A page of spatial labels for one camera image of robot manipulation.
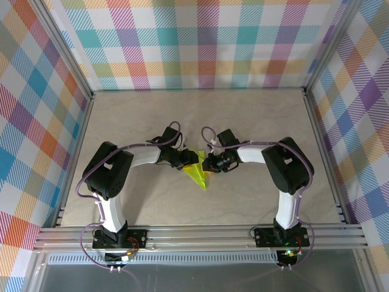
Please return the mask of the lime green paper sheet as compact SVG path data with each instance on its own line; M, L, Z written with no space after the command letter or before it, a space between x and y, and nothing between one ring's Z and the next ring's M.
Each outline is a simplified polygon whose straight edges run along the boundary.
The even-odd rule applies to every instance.
M208 174L204 173L202 163L206 159L205 151L195 150L194 148L189 148L190 151L193 151L197 157L198 162L192 164L193 166L189 169L183 170L200 188L203 190L207 189L208 186Z

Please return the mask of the grey metal shelf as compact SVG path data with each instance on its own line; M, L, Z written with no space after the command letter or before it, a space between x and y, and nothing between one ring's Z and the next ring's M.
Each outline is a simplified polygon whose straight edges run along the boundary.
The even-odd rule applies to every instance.
M109 271L81 252L32 257L22 292L382 292L351 249L318 250L296 265L136 263Z

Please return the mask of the small circuit board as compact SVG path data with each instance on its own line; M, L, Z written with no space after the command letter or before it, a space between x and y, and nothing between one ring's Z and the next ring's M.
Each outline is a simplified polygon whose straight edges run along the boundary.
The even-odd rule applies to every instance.
M298 262L298 257L301 255L300 250L285 250L277 251L278 264L281 266L294 265Z
M136 251L106 252L104 261L107 264L126 265L135 258L136 254Z

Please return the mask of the plaid backdrop panel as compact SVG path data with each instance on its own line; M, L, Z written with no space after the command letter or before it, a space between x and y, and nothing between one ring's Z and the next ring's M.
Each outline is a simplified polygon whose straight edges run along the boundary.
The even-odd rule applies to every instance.
M0 292L21 292L87 101L29 0L0 0Z
M358 9L315 84L313 103L340 194L389 292L389 0Z
M44 0L95 90L293 88L347 0Z

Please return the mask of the wide aluminium frame rail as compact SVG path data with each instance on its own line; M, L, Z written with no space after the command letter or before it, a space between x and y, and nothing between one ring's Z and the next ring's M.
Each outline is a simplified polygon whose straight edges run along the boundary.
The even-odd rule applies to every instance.
M182 225L182 226L133 226L146 229L146 246L142 252L186 251L254 251L257 249L249 234L251 225ZM313 224L308 231L309 243L318 250L365 249L367 239L359 224ZM76 251L80 249L81 226L43 228L38 234L33 250Z

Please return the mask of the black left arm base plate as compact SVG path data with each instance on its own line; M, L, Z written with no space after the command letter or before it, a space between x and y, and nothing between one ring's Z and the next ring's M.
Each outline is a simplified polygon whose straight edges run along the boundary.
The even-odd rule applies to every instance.
M92 247L94 249L142 249L146 246L146 229L124 229L117 233L104 228L96 228L93 233Z

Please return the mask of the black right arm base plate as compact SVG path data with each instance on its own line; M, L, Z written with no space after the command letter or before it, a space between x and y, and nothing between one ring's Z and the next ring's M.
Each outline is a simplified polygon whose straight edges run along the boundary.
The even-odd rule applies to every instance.
M257 248L299 248L310 245L306 228L296 226L284 230L276 228L255 228L254 239Z

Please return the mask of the aluminium side rail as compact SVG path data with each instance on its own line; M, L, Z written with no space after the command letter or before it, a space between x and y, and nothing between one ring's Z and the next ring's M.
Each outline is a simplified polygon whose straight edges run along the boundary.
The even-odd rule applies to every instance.
M88 124L93 111L94 103L94 96L90 97L88 102L86 103L86 111L84 113L80 130L77 136L77 143L75 144L74 153L69 161L69 168L65 176L64 186L62 191L60 192L58 201L55 205L55 212L53 214L53 219L51 223L51 226L53 228L67 228L69 226L68 224L64 224L63 217L67 209L67 201L69 199L69 196L75 193L75 188L72 188L72 183L75 178L78 160L80 158L84 137L88 129Z
M305 107L309 116L309 120L311 122L312 130L314 132L315 140L318 146L318 151L320 153L320 157L322 160L323 167L325 169L326 177L329 182L329 186L331 189L332 197L334 199L334 203L336 205L337 211L340 215L341 222L343 224L350 224L349 214L345 207L345 203L343 201L343 197L340 193L339 185L336 180L335 173L332 169L331 161L329 158L329 154L326 149L325 141L322 135L322 131L320 129L320 125L318 122L318 118L315 115L314 105L312 102L311 95L306 88L302 87L301 93L303 95L303 100L305 103Z

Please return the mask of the aluminium frame post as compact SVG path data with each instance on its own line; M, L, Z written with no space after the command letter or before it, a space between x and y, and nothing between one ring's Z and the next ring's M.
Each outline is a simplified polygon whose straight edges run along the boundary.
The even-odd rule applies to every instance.
M42 22L50 39L57 48L59 54L63 57L64 62L74 75L75 81L80 86L83 93L89 100L93 99L94 92L84 76L81 67L78 65L70 47L67 45L61 30L57 26L52 14L46 6L44 0L28 0L37 17Z
M336 15L339 15L338 22L334 26L332 32L329 34L329 37L327 37L328 40L323 46L323 49L321 50L321 54L318 57L318 61L313 67L309 78L302 87L304 93L312 91L315 84L319 81L320 77L323 74L323 71L325 70L325 67L327 66L332 55L338 48L341 40L343 39L347 31L347 28L351 24L363 1L364 0L347 0L347 3L344 5L343 12L341 14L336 13Z

